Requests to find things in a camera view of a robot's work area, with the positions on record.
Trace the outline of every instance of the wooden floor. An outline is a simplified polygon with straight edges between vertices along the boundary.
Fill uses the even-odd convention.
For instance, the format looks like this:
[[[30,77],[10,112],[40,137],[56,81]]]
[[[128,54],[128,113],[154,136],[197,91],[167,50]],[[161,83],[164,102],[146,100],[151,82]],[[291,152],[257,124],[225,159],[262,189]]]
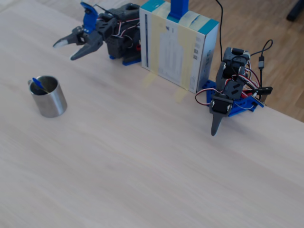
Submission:
[[[37,0],[68,16],[81,20],[80,0]],[[121,0],[87,0],[111,7]],[[142,4],[145,1],[135,0]],[[215,0],[190,0],[190,10],[220,20],[220,7]],[[224,21],[223,49],[235,47],[254,53],[262,49],[268,39],[273,47],[265,52],[263,85],[272,86],[273,94],[266,105],[304,122],[304,13],[296,22],[285,18],[297,0],[222,0]],[[219,43],[212,63],[211,79],[220,64]],[[256,71],[258,55],[252,58]]]

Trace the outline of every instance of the blue handle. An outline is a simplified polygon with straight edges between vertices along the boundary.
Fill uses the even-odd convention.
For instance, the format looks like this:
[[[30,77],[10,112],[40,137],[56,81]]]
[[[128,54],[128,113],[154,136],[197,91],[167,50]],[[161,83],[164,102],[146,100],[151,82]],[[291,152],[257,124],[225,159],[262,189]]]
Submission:
[[[43,88],[41,82],[39,82],[36,78],[33,78],[33,82],[34,82],[35,85],[37,85],[40,89],[43,89],[43,90],[44,90],[44,88]]]

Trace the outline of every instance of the metal cup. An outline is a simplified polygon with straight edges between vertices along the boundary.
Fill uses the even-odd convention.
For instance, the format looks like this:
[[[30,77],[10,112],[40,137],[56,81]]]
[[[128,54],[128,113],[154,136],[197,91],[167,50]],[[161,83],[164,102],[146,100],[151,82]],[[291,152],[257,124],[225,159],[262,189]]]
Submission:
[[[28,85],[40,113],[47,118],[63,114],[67,109],[67,102],[57,79],[52,76],[39,76],[37,80],[44,89],[39,88],[32,80],[28,81]]]

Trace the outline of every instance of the cardboard box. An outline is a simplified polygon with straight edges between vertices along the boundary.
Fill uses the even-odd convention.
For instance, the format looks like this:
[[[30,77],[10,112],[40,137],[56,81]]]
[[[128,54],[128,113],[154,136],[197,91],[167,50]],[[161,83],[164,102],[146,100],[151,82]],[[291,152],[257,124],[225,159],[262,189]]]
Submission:
[[[192,11],[177,20],[170,8],[163,0],[140,8],[142,67],[196,93],[209,78],[219,23]]]

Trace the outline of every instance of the wooden table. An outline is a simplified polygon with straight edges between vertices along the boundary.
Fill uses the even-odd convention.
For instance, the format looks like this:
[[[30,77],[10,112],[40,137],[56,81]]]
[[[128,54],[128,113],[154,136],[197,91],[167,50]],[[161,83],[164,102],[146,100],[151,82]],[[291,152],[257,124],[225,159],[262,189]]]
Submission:
[[[0,13],[1,228],[303,228],[304,124],[270,108],[223,120],[110,60],[53,49],[79,22],[32,1]],[[42,117],[27,80],[59,79]]]

